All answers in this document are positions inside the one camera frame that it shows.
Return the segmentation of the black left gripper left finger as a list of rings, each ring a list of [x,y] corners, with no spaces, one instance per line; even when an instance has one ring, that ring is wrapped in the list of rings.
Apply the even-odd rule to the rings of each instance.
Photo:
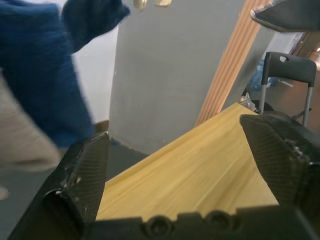
[[[108,132],[69,147],[11,232],[11,240],[80,240],[96,220],[107,177]]]

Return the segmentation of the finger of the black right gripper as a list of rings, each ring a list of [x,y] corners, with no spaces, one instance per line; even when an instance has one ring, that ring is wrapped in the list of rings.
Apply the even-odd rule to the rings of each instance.
[[[268,0],[250,10],[256,23],[282,33],[319,32],[319,0]]]

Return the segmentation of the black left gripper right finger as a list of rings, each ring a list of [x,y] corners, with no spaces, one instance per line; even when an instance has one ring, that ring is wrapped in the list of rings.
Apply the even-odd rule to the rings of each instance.
[[[243,114],[239,122],[258,170],[278,203],[319,206],[319,135],[272,114]]]

